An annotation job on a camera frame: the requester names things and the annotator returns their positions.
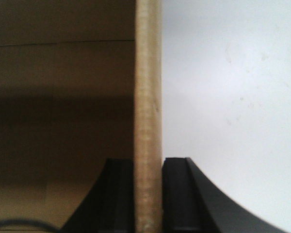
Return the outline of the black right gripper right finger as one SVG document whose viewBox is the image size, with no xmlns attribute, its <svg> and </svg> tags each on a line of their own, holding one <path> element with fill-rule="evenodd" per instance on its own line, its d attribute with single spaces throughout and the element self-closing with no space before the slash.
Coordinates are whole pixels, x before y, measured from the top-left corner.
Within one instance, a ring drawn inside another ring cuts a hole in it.
<svg viewBox="0 0 291 233">
<path fill-rule="evenodd" d="M 191 158 L 162 166 L 163 232 L 280 233 L 224 194 Z"/>
</svg>

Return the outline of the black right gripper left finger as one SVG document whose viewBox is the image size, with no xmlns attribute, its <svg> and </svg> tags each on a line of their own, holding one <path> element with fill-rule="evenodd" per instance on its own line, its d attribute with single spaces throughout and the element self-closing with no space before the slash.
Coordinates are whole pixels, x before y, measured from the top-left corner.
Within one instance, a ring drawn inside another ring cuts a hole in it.
<svg viewBox="0 0 291 233">
<path fill-rule="evenodd" d="M 133 161 L 107 159 L 96 183 L 62 230 L 66 233 L 133 233 Z"/>
</svg>

